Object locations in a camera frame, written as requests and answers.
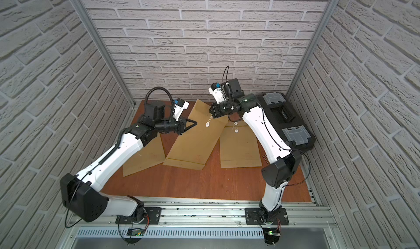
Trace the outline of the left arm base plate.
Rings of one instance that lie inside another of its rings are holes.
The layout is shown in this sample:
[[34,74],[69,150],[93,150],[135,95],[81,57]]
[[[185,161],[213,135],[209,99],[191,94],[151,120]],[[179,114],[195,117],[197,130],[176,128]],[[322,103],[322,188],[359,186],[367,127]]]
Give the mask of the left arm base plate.
[[116,224],[158,224],[161,207],[139,207],[131,216],[117,216]]

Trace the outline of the brown kraft file bag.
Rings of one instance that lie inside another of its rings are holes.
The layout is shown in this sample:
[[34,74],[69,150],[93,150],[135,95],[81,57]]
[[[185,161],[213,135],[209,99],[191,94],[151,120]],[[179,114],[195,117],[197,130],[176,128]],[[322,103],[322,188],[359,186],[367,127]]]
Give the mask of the brown kraft file bag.
[[221,168],[261,167],[257,138],[244,121],[228,122],[219,140]]

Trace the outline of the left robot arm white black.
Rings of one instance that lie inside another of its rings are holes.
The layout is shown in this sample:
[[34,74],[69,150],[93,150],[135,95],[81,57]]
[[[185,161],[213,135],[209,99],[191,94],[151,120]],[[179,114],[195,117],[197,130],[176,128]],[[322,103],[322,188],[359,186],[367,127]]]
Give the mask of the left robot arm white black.
[[67,173],[61,178],[62,203],[68,212],[85,222],[93,222],[101,216],[122,217],[128,223],[143,221],[146,210],[142,201],[133,196],[104,196],[101,191],[126,161],[159,134],[182,135],[197,125],[196,121],[182,116],[189,107],[189,103],[182,99],[175,100],[168,95],[171,103],[168,117],[165,116],[165,104],[148,103],[149,96],[157,90],[169,93],[163,87],[152,88],[144,99],[144,114],[135,124],[120,131],[113,147],[75,175]]

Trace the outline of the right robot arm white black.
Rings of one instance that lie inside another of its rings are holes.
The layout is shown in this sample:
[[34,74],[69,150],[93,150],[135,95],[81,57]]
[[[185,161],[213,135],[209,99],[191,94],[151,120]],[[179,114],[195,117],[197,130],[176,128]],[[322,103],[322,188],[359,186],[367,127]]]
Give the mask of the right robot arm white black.
[[245,94],[235,78],[213,83],[209,93],[215,98],[209,110],[212,117],[237,113],[263,147],[269,165],[261,170],[266,187],[256,215],[261,224],[278,223],[285,218],[284,191],[303,155],[313,149],[314,134],[280,92]]

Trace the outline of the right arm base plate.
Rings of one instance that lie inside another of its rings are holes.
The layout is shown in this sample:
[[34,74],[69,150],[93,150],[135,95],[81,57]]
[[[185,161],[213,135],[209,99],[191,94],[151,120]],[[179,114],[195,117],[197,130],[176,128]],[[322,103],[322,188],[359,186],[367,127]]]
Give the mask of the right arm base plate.
[[267,212],[264,208],[245,208],[246,225],[281,226],[289,225],[289,218],[285,208]]

